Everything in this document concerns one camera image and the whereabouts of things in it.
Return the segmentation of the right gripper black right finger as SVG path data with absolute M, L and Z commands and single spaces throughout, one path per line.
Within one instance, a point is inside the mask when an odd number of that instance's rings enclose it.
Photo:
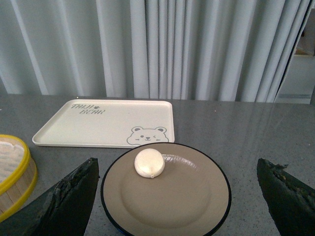
M 260 158 L 257 177 L 269 213 L 282 236 L 315 234 L 315 190 L 284 169 Z

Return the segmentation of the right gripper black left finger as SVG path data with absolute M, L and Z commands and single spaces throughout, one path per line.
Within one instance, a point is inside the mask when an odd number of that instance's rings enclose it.
M 90 158 L 33 202 L 0 224 L 2 236 L 82 236 L 99 179 L 98 160 Z

